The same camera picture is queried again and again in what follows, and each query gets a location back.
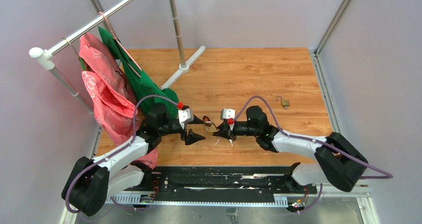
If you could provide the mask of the orange black Opel padlock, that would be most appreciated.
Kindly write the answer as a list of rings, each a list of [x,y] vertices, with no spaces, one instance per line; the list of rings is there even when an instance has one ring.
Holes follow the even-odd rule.
[[[204,123],[204,125],[211,125],[212,121],[210,120],[210,118],[208,116],[203,116],[202,121]]]

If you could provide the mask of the large brass padlock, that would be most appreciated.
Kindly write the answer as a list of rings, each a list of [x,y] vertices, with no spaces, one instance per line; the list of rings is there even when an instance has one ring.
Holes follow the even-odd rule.
[[[215,133],[215,132],[219,131],[217,126],[212,121],[207,121],[207,122],[205,122],[204,125],[205,125],[207,132],[209,132],[209,133]]]

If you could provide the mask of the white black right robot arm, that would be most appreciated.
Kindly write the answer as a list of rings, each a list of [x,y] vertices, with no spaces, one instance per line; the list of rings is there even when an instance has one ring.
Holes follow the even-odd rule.
[[[259,106],[246,110],[246,120],[234,119],[233,109],[223,109],[222,123],[214,136],[231,141],[238,136],[253,136],[265,151],[293,153],[315,160],[306,164],[296,162],[281,178],[281,185],[291,193],[315,183],[330,183],[343,192],[350,192],[366,170],[367,160],[340,133],[328,136],[301,136],[279,130],[269,123],[267,115]]]

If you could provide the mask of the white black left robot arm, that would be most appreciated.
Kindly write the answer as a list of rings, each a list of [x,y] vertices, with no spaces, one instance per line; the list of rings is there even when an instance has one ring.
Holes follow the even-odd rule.
[[[66,208],[90,217],[107,199],[127,188],[148,190],[152,169],[138,159],[151,153],[169,134],[179,134],[185,145],[204,140],[204,136],[187,129],[188,124],[203,123],[188,106],[182,106],[177,117],[172,118],[164,104],[154,104],[135,135],[122,145],[99,157],[83,156],[76,161],[61,194]]]

